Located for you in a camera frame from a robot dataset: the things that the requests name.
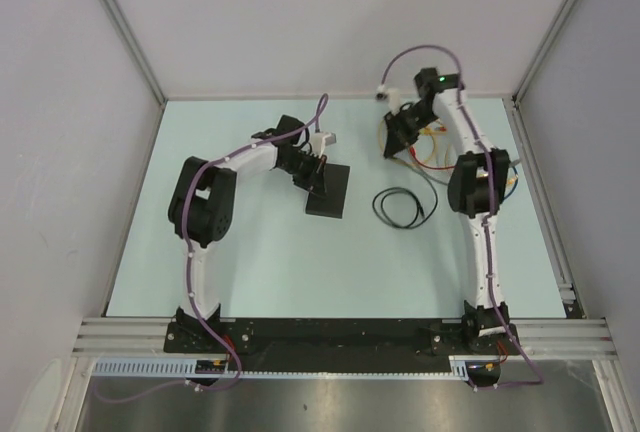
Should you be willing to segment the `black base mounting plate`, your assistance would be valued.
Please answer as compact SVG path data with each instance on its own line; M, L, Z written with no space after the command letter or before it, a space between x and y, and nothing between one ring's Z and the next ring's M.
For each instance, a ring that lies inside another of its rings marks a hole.
M198 335L174 318L166 329L163 350L170 354L228 356L236 353L243 362L291 359L296 364L372 364L431 361L437 357L468 355L474 362L498 361L515 356L508 338L492 350L474 352L462 336L461 323L439 319L327 319L327 318L226 318Z

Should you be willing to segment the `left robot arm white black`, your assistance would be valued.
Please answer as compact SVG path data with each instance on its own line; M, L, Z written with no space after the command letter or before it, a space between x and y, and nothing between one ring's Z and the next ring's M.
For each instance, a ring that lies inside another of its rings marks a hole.
M206 259L229 231L236 188L243 180L280 169L293 184L312 196L327 196L326 148L336 142L331 132L315 129L283 115L275 127L257 132L248 144L213 161L195 156L183 163L168 208L175 234L186 244L185 301L176 322L197 350L214 349L221 328L214 322L221 303L207 277Z

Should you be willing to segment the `left aluminium corner post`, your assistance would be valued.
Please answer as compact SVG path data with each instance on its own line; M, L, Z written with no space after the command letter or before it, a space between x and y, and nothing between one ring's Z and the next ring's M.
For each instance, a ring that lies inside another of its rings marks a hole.
M103 7L116 35L121 40L125 51L131 58L135 68L140 73L143 81L156 103L163 108L167 102L167 97L162 91L159 80L154 73L151 64L141 47L139 40L130 25L118 0L98 0Z

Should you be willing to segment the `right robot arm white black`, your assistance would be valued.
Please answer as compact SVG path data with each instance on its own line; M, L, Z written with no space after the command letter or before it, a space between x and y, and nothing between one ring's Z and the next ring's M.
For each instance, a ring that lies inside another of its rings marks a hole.
M425 127L441 121L457 154L447 184L447 200L459 215L466 242L469 295L464 301L461 340L473 353L484 353L497 340L513 334L508 306L502 295L498 268L496 226L504 201L511 160L482 132L466 103L458 74L441 75L424 68L414 77L418 100L401 103L397 90L381 84L376 99L388 103L384 116L387 138L383 156L392 158L413 146Z

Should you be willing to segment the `black network switch box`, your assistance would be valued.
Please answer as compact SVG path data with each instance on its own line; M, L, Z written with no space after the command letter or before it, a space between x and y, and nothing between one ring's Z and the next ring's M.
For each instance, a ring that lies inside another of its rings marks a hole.
M311 216L342 219L346 201L350 167L327 164L324 172L325 196L309 194L305 213Z

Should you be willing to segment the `right aluminium corner post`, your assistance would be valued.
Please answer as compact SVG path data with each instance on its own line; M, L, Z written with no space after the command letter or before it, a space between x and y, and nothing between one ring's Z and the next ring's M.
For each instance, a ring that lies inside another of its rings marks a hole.
M565 28L569 18L579 0L562 0L560 6L553 16L553 19L546 29L541 42L527 65L523 77L519 80L511 99L514 103L521 102L526 95L531 83L538 75L548 54L551 52L555 42Z

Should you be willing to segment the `right aluminium side rail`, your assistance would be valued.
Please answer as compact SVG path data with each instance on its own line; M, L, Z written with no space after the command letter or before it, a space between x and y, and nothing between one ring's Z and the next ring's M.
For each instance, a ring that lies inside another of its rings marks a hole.
M584 319L584 310L575 286L566 250L559 234L529 136L525 130L518 103L512 97L507 97L503 99L503 105L519 152L520 162L524 168L524 175L539 219L565 315L568 319Z

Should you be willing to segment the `aluminium front rail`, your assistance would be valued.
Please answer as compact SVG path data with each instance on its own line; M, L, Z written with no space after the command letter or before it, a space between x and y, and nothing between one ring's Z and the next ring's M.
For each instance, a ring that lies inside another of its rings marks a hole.
M174 319L89 318L82 322L76 355L203 355L223 351L228 341L249 355L269 346L315 346L342 349L400 346L430 355L489 356L500 350L531 358L610 358L617 352L604 320L515 319L516 343L504 334L474 339L455 320L435 319L223 319L216 337L199 325Z

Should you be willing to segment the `aluminium corner post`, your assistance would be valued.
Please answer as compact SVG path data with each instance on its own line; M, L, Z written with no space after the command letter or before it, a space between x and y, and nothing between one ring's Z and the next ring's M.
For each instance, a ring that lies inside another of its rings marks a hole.
M551 52L555 42L565 28L569 18L579 0L562 0L560 6L553 16L553 19L546 29L541 42L527 65L523 77L519 80L511 99L514 103L521 102L526 95L531 83L538 75L548 54Z
M125 51L131 58L135 68L140 73L143 81L156 103L163 108L167 102L167 97L162 91L159 80L154 73L151 64L141 47L139 40L130 25L118 0L98 0L103 7L116 35L121 40Z

